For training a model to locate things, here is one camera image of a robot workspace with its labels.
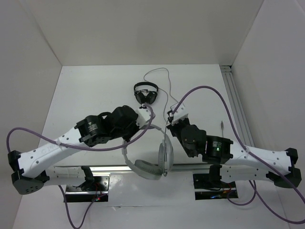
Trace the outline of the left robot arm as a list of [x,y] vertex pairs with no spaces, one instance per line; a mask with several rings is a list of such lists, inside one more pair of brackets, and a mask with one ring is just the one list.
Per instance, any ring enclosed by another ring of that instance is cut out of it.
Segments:
[[21,195],[38,191],[44,185],[68,184],[89,190],[95,180],[88,166],[62,168],[54,164],[116,138],[129,141],[148,120],[149,117],[144,117],[140,110],[124,105],[111,113],[87,116],[67,133],[37,149],[24,153],[10,151],[8,160],[13,169],[12,184]]

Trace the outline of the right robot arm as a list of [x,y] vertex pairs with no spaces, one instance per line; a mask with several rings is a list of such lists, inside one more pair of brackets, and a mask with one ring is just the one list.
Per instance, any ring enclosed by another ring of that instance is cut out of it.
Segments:
[[192,125],[188,118],[175,121],[168,118],[167,129],[176,137],[188,157],[202,157],[210,164],[208,182],[213,187],[239,180],[272,181],[282,188],[298,187],[302,176],[295,167],[297,150],[270,151],[242,147],[238,142],[220,136],[207,135]]

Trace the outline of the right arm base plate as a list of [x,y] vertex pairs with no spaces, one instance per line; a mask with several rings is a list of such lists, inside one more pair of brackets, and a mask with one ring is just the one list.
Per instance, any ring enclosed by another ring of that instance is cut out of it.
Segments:
[[238,198],[235,182],[212,183],[208,174],[193,174],[193,185],[195,200],[226,199],[229,193],[231,198]]

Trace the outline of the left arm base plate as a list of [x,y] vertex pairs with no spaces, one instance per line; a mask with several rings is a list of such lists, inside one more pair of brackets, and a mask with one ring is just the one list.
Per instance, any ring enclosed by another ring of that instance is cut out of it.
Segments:
[[65,188],[65,197],[68,203],[81,202],[108,202],[110,175],[95,176],[95,182],[86,190],[80,187],[67,185]]

